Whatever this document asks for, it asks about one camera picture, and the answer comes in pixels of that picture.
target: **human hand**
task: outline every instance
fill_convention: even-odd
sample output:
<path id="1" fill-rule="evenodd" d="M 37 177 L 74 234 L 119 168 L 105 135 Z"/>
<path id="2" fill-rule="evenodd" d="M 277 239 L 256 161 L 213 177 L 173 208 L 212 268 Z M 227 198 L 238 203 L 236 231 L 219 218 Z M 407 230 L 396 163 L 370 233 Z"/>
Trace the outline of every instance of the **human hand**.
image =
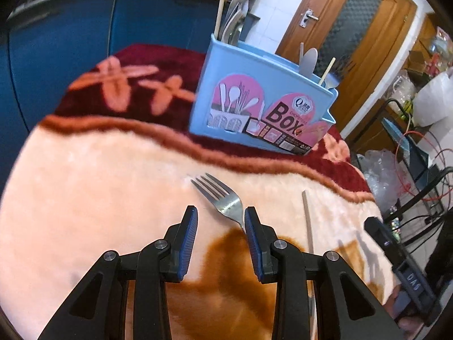
<path id="1" fill-rule="evenodd" d="M 384 309 L 387 311 L 390 316 L 395 319 L 396 315 L 393 312 L 393 305 L 395 304 L 395 300 L 399 294 L 399 290 L 401 289 L 401 285 L 395 286 L 393 292 L 390 294 L 389 299 L 384 304 Z M 423 326 L 423 321 L 420 317 L 403 317 L 398 321 L 398 327 L 404 330 L 404 337 L 406 340 L 413 340 L 420 329 Z"/>

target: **brown stripe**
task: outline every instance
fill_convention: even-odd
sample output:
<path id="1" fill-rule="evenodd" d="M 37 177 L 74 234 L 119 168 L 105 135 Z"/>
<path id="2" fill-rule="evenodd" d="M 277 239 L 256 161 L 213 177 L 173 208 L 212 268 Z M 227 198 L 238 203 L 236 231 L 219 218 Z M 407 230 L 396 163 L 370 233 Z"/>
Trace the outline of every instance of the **brown stripe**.
<path id="1" fill-rule="evenodd" d="M 220 166 L 240 173 L 266 173 L 272 175 L 298 173 L 299 175 L 319 182 L 349 202 L 361 203 L 374 201 L 371 193 L 346 190 L 336 184 L 332 179 L 301 163 L 290 160 L 237 157 L 220 151 L 206 150 L 201 145 L 193 143 L 185 135 L 162 125 L 106 116 L 61 117 L 56 115 L 46 116 L 39 125 L 61 134 L 83 133 L 90 130 L 106 131 L 111 129 L 133 131 L 138 135 L 153 138 L 165 148 L 177 150 L 203 163 Z"/>

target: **beige fabric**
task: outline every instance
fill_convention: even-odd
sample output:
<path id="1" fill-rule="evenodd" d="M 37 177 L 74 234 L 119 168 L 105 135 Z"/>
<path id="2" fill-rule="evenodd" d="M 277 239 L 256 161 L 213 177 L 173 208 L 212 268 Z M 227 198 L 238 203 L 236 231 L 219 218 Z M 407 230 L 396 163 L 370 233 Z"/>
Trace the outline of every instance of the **beige fabric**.
<path id="1" fill-rule="evenodd" d="M 373 202 L 347 202 L 301 175 L 239 174 L 207 166 L 132 132 L 60 135 L 38 126 L 16 162 L 0 210 L 0 303 L 24 339 L 37 339 L 103 252 L 140 251 L 180 222 L 190 204 L 198 209 L 199 224 L 183 283 L 205 280 L 202 273 L 209 270 L 204 265 L 212 244 L 237 229 L 237 224 L 219 215 L 191 184 L 191 177 L 205 172 L 233 188 L 245 207 L 255 206 L 261 222 L 272 226 L 279 236 L 290 237 L 305 248 L 302 192 L 308 190 L 314 253 L 330 249 L 345 253 L 345 247 L 354 247 L 348 259 L 356 272 L 361 272 L 365 283 L 382 286 L 383 298 L 391 293 L 390 264 L 363 231 L 364 220 L 379 215 Z M 250 265 L 244 270 L 253 275 Z M 178 286 L 170 294 L 169 301 L 181 296 Z M 230 300 L 221 291 L 209 295 L 212 310 Z M 197 311 L 196 300 L 183 298 L 181 303 L 189 309 L 193 305 Z M 203 338 L 187 327 L 181 318 L 185 312 L 180 309 L 171 312 L 174 339 Z M 196 316 L 210 318 L 213 313 L 197 311 Z M 241 311 L 225 317 L 231 321 L 230 327 L 242 324 L 234 316 L 241 316 Z M 270 339 L 267 325 L 255 334 L 256 339 Z"/>

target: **door frame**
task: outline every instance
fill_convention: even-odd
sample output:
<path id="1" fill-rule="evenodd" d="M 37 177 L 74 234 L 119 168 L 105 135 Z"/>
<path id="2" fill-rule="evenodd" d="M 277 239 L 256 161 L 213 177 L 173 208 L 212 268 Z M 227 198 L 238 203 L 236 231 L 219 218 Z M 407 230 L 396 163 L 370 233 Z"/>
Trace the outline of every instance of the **door frame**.
<path id="1" fill-rule="evenodd" d="M 296 13 L 293 16 L 293 19 L 291 20 L 291 23 L 289 24 L 278 48 L 277 51 L 275 52 L 277 55 L 283 55 L 283 51 L 285 49 L 285 46 L 289 44 L 291 40 L 291 36 L 293 36 L 293 33 L 296 29 L 299 27 L 300 20 L 302 18 L 302 14 L 307 11 L 307 9 L 310 7 L 309 6 L 310 0 L 302 0 L 301 3 L 299 4 L 299 7 L 296 10 Z M 352 120 L 352 118 L 355 116 L 355 114 L 359 111 L 359 109 L 364 105 L 366 100 L 371 96 L 371 94 L 374 92 L 375 88 L 377 87 L 378 83 L 382 80 L 384 77 L 385 73 L 387 70 L 390 68 L 391 64 L 395 60 L 398 51 L 401 49 L 401 46 L 406 39 L 409 29 L 411 28 L 411 25 L 414 21 L 415 18 L 415 13 L 417 11 L 417 5 L 414 3 L 413 0 L 407 0 L 408 3 L 408 11 L 406 14 L 406 19 L 405 22 L 399 31 L 399 34 L 394 41 L 393 45 L 391 46 L 391 49 L 389 53 L 387 54 L 386 58 L 384 61 L 382 61 L 381 66 L 378 68 L 374 76 L 371 78 L 370 83 L 364 90 L 363 94 L 357 99 L 356 104 L 352 106 L 352 108 L 345 114 L 345 118 L 349 119 L 347 122 L 343 125 L 343 128 L 347 126 L 347 124 Z"/>

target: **blue cabinet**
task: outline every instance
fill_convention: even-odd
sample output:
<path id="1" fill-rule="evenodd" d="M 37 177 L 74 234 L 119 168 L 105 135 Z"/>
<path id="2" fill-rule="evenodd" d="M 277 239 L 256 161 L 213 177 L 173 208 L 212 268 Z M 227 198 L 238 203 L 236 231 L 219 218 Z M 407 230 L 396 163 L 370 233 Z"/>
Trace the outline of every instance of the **blue cabinet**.
<path id="1" fill-rule="evenodd" d="M 114 0 L 48 0 L 8 21 L 14 87 L 31 130 L 107 56 Z"/>
<path id="2" fill-rule="evenodd" d="M 133 43 L 207 52 L 217 7 L 217 0 L 117 0 L 110 53 Z"/>
<path id="3" fill-rule="evenodd" d="M 28 131 L 14 95 L 7 35 L 0 33 L 0 196 Z"/>

